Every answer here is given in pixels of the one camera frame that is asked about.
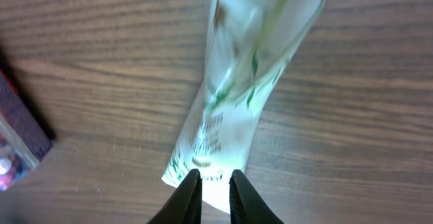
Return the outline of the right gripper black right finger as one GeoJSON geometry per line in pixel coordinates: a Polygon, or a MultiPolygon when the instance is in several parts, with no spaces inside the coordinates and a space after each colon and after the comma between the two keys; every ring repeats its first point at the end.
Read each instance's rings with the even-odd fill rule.
{"type": "Polygon", "coordinates": [[[240,170],[229,180],[229,205],[231,224],[283,224],[240,170]]]}

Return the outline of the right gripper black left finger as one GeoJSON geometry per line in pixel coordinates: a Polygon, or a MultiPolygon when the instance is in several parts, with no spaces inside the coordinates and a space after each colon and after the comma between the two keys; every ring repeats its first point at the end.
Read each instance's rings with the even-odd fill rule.
{"type": "Polygon", "coordinates": [[[202,220],[202,178],[192,169],[147,224],[200,224],[202,220]]]}

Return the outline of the red purple pad pack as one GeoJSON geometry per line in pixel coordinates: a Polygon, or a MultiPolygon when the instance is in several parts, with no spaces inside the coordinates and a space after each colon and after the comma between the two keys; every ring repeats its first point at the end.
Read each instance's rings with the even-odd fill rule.
{"type": "Polygon", "coordinates": [[[53,143],[1,73],[1,190],[5,191],[38,167],[53,143]]]}

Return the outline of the white conditioner tube gold cap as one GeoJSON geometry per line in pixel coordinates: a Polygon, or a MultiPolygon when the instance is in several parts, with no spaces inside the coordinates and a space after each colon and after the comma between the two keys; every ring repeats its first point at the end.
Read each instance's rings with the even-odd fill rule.
{"type": "Polygon", "coordinates": [[[163,182],[200,171],[202,198],[229,211],[229,179],[244,170],[260,114],[325,0],[210,0],[204,78],[163,182]]]}

